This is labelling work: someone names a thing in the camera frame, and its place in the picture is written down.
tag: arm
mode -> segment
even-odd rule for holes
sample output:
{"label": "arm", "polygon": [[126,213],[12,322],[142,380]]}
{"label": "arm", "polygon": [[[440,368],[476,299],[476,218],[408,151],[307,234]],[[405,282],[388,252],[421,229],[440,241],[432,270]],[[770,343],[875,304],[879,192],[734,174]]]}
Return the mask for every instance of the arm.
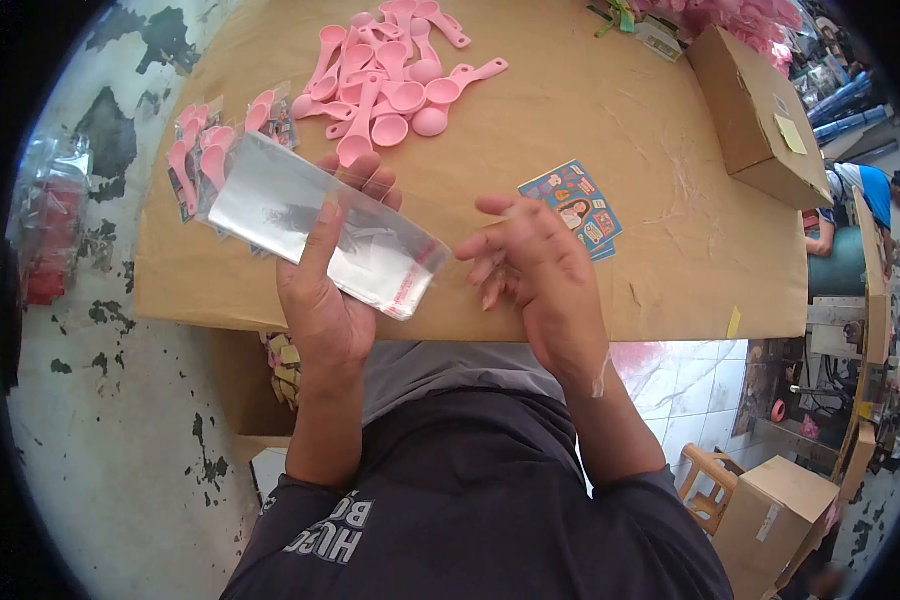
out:
{"label": "arm", "polygon": [[819,220],[819,239],[806,238],[807,254],[816,257],[829,257],[833,252],[834,226],[832,222]]}
{"label": "arm", "polygon": [[477,209],[510,218],[465,240],[456,258],[474,259],[469,282],[482,288],[484,309],[492,310],[501,294],[515,298],[533,354],[563,387],[594,485],[663,469],[657,438],[608,360],[587,248],[539,200],[483,196]]}
{"label": "arm", "polygon": [[890,230],[885,227],[880,227],[880,234],[883,237],[883,254],[887,259],[887,262],[884,264],[883,273],[887,278],[889,278],[894,273],[894,239],[890,237]]}
{"label": "arm", "polygon": [[[317,166],[333,173],[339,164],[334,154]],[[379,167],[380,156],[372,153],[338,176],[399,210],[399,192],[390,191],[396,177],[386,169],[377,172]],[[345,210],[325,202],[307,236],[300,265],[277,261],[277,293],[300,352],[302,378],[296,429],[287,448],[287,474],[337,490],[346,489],[360,467],[364,363],[376,335],[373,309],[341,294],[327,276],[346,221]]]}

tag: hand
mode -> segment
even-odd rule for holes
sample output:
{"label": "hand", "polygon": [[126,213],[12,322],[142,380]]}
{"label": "hand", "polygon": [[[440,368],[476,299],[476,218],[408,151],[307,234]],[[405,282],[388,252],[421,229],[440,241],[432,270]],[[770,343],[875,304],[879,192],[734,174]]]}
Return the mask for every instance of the hand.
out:
{"label": "hand", "polygon": [[568,393],[590,397],[610,343],[587,248],[543,201],[491,195],[476,206],[508,217],[454,251],[457,260],[474,259],[468,282],[480,287],[483,310],[513,297],[536,359]]}
{"label": "hand", "polygon": [[[399,190],[391,189],[396,175],[390,169],[380,169],[380,155],[376,152],[361,156],[349,169],[340,167],[336,154],[324,156],[316,166],[391,209],[400,210],[403,197]],[[306,364],[306,373],[319,374],[315,380],[359,375],[376,337],[374,310],[342,294],[327,276],[327,266],[346,221],[345,210],[325,202],[307,236],[299,266],[282,259],[276,265],[277,294],[289,335],[300,352],[300,361]]]}

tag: blue sticker sheet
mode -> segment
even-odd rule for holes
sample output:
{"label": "blue sticker sheet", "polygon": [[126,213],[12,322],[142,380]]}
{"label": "blue sticker sheet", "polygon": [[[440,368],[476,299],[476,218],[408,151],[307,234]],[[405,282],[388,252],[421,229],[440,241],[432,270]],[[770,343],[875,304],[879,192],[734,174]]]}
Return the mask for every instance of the blue sticker sheet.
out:
{"label": "blue sticker sheet", "polygon": [[541,174],[517,190],[521,196],[546,201],[586,246],[593,262],[617,254],[612,239],[623,234],[623,227],[579,160]]}

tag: plastic stool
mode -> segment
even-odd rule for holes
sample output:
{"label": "plastic stool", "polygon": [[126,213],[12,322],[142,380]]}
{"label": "plastic stool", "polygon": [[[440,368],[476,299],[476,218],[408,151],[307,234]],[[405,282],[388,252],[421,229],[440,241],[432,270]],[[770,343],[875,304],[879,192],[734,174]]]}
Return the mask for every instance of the plastic stool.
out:
{"label": "plastic stool", "polygon": [[[687,506],[686,509],[700,528],[713,536],[720,527],[720,521],[724,517],[724,511],[727,510],[727,503],[731,501],[733,491],[737,489],[737,477],[747,471],[727,454],[705,452],[694,443],[686,444],[682,454],[690,459],[691,467],[686,481],[683,482],[677,493],[684,504],[690,503],[691,506]],[[688,499],[687,496],[700,473],[706,474],[713,480],[713,490],[709,495],[697,492],[694,497]],[[718,501],[717,497],[720,496],[720,491],[723,491],[723,497]]]}

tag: person's left hand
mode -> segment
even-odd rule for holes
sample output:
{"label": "person's left hand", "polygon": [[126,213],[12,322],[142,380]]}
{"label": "person's left hand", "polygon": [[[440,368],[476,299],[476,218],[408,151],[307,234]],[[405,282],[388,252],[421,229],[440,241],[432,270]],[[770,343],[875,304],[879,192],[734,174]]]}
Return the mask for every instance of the person's left hand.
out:
{"label": "person's left hand", "polygon": [[[396,174],[380,169],[380,154],[372,152],[344,169],[340,158],[327,154],[316,162],[327,173],[393,210],[400,210],[403,197],[391,189]],[[277,259],[276,283],[287,328],[306,364],[307,376],[314,380],[334,380],[357,375],[371,352],[376,337],[374,310],[341,293],[327,276],[347,212],[336,203],[325,202],[320,209],[299,266]]]}

